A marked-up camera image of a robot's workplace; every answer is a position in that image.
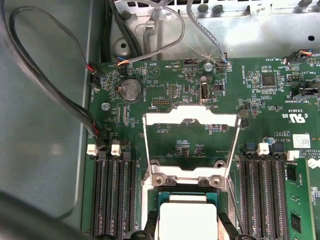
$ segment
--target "motherboard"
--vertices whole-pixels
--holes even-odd
[[[320,238],[320,58],[290,65],[283,57],[230,58],[212,69],[195,58],[99,67],[105,76],[92,79],[89,108],[107,149],[86,159],[83,232],[121,239],[143,228],[143,115],[202,105],[241,118],[230,176],[245,232],[268,240]],[[227,124],[194,119],[147,128],[150,159],[185,170],[225,161],[234,137]],[[265,158],[259,143],[269,145]],[[299,158],[288,161],[288,151]],[[149,194],[150,210],[156,195]],[[218,211],[226,208],[219,204]]]

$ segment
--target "red wire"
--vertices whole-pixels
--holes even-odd
[[[90,65],[87,65],[86,68],[89,69],[91,72],[94,70]]]

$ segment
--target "silver metal frame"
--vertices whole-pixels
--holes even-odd
[[[202,125],[228,125],[236,128],[231,143],[230,151],[227,157],[226,166],[222,167],[197,167],[196,169],[182,170],[178,166],[159,166],[152,165],[149,156],[149,144],[147,126],[153,124],[181,124],[185,119],[198,120]],[[163,174],[174,177],[177,183],[198,184],[202,178],[212,176],[222,176],[226,178],[229,175],[232,157],[235,152],[237,139],[240,130],[241,118],[238,114],[215,114],[204,105],[180,105],[172,109],[169,113],[151,112],[142,116],[144,141],[146,149],[146,158],[148,163],[147,171],[151,176]]]

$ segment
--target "white sticker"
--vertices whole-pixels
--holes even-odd
[[[293,138],[293,147],[295,149],[311,148],[309,134],[292,134],[292,138]]]

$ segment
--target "white slot latch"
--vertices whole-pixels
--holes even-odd
[[[259,156],[261,155],[268,155],[270,153],[269,150],[269,144],[264,142],[264,143],[259,143],[258,144],[258,149],[256,151]]]
[[[119,144],[119,141],[117,140],[112,140],[112,145],[111,145],[111,155],[112,156],[117,156],[120,157],[121,156],[121,146]]]
[[[286,159],[288,161],[294,161],[295,159],[298,159],[300,156],[300,151],[298,150],[289,150],[286,154]]]
[[[95,144],[88,144],[86,147],[86,154],[96,157],[98,155],[97,146]]]

